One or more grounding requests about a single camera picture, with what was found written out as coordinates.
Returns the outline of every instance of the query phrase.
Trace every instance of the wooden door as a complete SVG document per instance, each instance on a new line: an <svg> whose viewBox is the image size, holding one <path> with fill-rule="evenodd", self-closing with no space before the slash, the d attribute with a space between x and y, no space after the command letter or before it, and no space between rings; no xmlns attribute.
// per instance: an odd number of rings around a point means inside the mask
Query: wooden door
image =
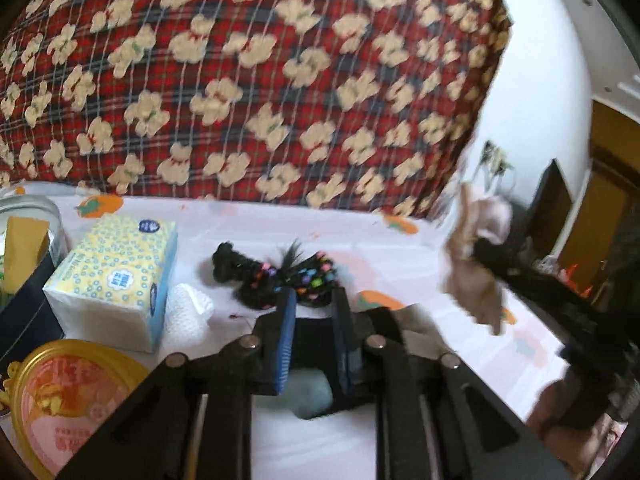
<svg viewBox="0 0 640 480"><path fill-rule="evenodd" d="M628 202L628 192L605 175L593 171L580 212L559 257L561 267L578 264L572 281L579 290L598 285L606 266L611 240Z"/></svg>

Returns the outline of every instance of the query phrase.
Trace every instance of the tissue pack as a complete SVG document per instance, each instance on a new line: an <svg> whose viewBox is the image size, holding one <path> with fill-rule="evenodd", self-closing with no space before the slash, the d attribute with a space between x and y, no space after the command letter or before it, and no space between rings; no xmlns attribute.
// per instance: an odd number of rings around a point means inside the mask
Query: tissue pack
<svg viewBox="0 0 640 480"><path fill-rule="evenodd" d="M153 352L176 249L174 222L103 216L44 286L67 336Z"/></svg>

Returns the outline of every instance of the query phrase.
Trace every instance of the logo on tissue pack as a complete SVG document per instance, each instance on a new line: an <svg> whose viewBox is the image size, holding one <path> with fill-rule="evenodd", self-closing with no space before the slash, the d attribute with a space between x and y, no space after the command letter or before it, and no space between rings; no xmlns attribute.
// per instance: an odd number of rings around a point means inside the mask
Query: logo on tissue pack
<svg viewBox="0 0 640 480"><path fill-rule="evenodd" d="M149 310L151 312L151 317L156 313L156 297L158 296L158 287L155 283L151 285L151 290L149 291Z"/></svg>
<svg viewBox="0 0 640 480"><path fill-rule="evenodd" d="M133 283L133 274L127 269L114 270L107 278L107 284L116 290L125 290Z"/></svg>
<svg viewBox="0 0 640 480"><path fill-rule="evenodd" d="M155 220L141 220L138 225L138 231L141 233L157 233L160 230L160 224Z"/></svg>

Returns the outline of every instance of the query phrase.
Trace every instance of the metal screw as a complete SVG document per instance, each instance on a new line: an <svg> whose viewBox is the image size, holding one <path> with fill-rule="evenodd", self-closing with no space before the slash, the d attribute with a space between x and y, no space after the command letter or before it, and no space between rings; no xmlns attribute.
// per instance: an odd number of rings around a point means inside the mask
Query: metal screw
<svg viewBox="0 0 640 480"><path fill-rule="evenodd" d="M383 335L374 334L367 337L366 343L370 348L381 349L386 346L386 339Z"/></svg>
<svg viewBox="0 0 640 480"><path fill-rule="evenodd" d="M449 368L450 370L455 370L460 366L460 363L462 361L460 361L460 358L457 355L448 352L446 354L443 354L440 357L440 362L442 363L442 366L444 366L445 368Z"/></svg>
<svg viewBox="0 0 640 480"><path fill-rule="evenodd" d="M169 368L180 368L181 366L184 366L185 362L187 362L187 356L180 352L169 354L164 360L164 364Z"/></svg>
<svg viewBox="0 0 640 480"><path fill-rule="evenodd" d="M258 348L260 345L260 338L257 335L248 334L243 335L240 338L240 346L246 349Z"/></svg>

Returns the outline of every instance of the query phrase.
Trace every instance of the red plaid fabric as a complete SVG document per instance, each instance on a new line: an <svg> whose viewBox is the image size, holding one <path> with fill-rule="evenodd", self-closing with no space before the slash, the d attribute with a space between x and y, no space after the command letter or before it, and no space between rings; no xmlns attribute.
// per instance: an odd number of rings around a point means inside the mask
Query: red plaid fabric
<svg viewBox="0 0 640 480"><path fill-rule="evenodd" d="M502 0L32 0L0 45L0 181L428 213Z"/></svg>

